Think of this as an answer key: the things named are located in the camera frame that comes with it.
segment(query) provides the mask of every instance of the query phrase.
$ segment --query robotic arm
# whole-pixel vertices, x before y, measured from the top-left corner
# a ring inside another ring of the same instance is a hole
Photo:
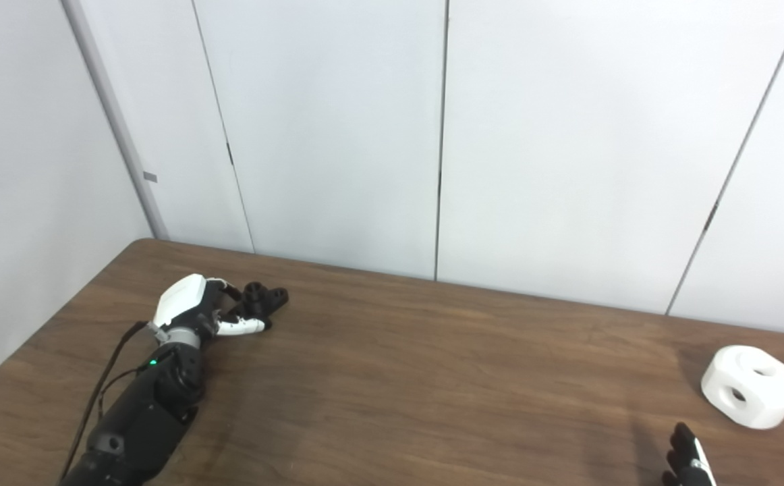
[[[237,304],[222,313],[222,295]],[[92,429],[86,452],[59,486],[139,486],[164,468],[194,421],[203,398],[201,350],[218,335],[272,327],[269,316],[287,304],[287,290],[258,282],[243,292],[222,279],[193,274],[174,283],[147,323],[158,348]]]

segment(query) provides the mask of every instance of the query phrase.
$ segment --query wooden table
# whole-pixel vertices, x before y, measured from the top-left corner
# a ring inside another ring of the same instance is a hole
[[[154,240],[0,367],[0,485],[53,484],[121,333],[195,272],[291,301],[270,332],[213,342],[151,484],[647,486],[685,421],[720,486],[784,485],[784,423],[744,429],[698,391],[718,348],[784,360],[784,335]],[[138,335],[114,372],[153,348]]]

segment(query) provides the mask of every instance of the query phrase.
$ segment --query black cable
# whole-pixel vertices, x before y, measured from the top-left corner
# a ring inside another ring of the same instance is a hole
[[[113,365],[117,362],[117,358],[119,357],[119,353],[121,349],[132,338],[132,336],[137,334],[137,331],[146,327],[145,321],[138,321],[131,326],[131,329],[128,329],[125,334],[119,339],[119,344],[117,347],[114,348],[113,354],[111,354],[111,359],[107,362],[107,366],[105,366],[105,371],[101,373],[101,378],[99,378],[99,382],[95,384],[95,388],[92,390],[92,396],[89,397],[89,402],[86,403],[86,409],[83,411],[83,417],[80,419],[80,425],[77,427],[77,433],[74,434],[74,442],[72,442],[71,449],[68,450],[68,459],[65,461],[65,467],[62,468],[62,474],[59,475],[59,484],[65,476],[68,474],[68,470],[71,468],[71,463],[74,461],[74,454],[77,452],[77,447],[80,445],[80,439],[83,437],[83,431],[86,428],[86,422],[89,421],[89,416],[92,414],[92,407],[95,406],[95,399],[101,393],[101,387],[105,384],[105,380],[107,379],[107,375],[113,369]]]
[[[135,367],[135,369],[130,369],[128,371],[121,372],[119,375],[116,375],[113,379],[108,381],[107,384],[105,385],[105,387],[102,388],[101,393],[99,393],[99,422],[101,421],[101,419],[105,415],[105,393],[107,393],[107,390],[115,382],[120,381],[120,379],[123,379],[126,376],[131,375],[131,373],[136,373],[136,372],[140,371],[141,369],[142,369],[142,367]]]

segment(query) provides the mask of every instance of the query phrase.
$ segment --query white wall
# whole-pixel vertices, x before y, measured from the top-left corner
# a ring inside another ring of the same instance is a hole
[[[159,236],[253,252],[191,0],[66,1]]]
[[[784,331],[784,64],[671,315]]]
[[[197,0],[257,252],[433,277],[443,0]]]
[[[62,6],[0,2],[0,363],[148,235]]]
[[[453,0],[438,278],[663,313],[784,1]]]

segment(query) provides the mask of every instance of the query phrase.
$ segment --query white cube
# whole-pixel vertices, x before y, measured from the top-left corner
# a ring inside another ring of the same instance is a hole
[[[721,348],[701,379],[701,390],[740,425],[771,429],[784,419],[784,363],[758,348]]]

